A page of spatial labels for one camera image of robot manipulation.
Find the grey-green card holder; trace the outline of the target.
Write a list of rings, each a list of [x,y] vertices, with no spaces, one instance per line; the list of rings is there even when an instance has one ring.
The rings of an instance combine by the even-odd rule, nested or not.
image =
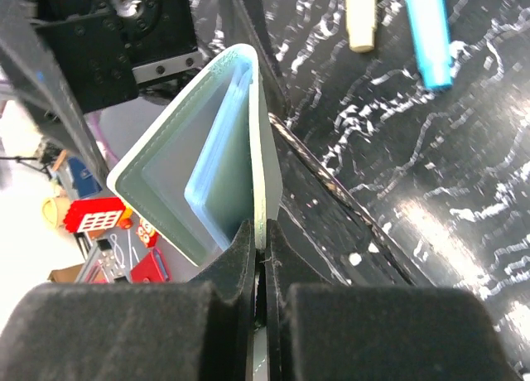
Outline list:
[[[171,101],[111,170],[107,184],[173,248],[200,267],[200,272],[221,256],[236,235],[227,249],[221,249],[191,210],[185,199],[185,188],[229,87],[234,67],[241,61],[248,62],[253,71],[248,91],[253,210],[242,223],[249,222],[253,226],[256,250],[254,328],[259,263],[265,256],[267,224],[276,221],[278,216],[282,177],[258,54],[252,46],[236,44],[220,52]]]

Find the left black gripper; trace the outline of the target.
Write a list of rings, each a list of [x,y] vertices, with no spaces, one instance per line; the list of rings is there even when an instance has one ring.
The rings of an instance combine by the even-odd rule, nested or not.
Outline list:
[[[104,182],[108,166],[83,112],[141,94],[171,97],[191,79],[202,55],[190,0],[24,0],[24,5],[38,35],[19,0],[1,0],[6,74],[59,117],[85,164]]]

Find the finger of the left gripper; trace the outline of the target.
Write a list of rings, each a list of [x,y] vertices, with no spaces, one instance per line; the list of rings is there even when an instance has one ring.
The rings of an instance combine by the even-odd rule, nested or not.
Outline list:
[[[219,0],[226,46],[249,44],[258,54],[269,111],[290,113],[290,99],[279,62],[273,52],[262,0]]]

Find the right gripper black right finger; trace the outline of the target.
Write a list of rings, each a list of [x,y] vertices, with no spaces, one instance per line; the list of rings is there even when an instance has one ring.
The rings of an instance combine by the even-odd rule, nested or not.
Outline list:
[[[329,284],[267,224],[272,380],[515,380],[482,303],[438,287]]]

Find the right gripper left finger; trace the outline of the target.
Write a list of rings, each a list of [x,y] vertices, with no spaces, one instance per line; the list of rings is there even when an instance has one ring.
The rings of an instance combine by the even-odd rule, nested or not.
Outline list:
[[[1,334],[4,380],[250,380],[253,226],[185,283],[45,283]]]

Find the blue plastic marker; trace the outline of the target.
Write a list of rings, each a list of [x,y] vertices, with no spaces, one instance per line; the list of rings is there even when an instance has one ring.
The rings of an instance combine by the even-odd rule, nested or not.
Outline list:
[[[428,90],[452,86],[445,0],[406,0],[417,68]]]

